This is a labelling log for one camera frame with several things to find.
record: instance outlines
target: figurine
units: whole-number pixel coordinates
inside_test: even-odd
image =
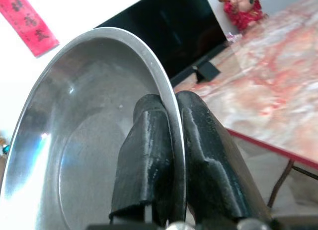
[[[267,18],[259,0],[219,0],[224,2],[224,12],[240,32],[244,32]]]

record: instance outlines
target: marble table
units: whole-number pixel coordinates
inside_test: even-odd
[[[318,0],[302,0],[247,32],[210,61],[200,95],[231,132],[318,168]]]

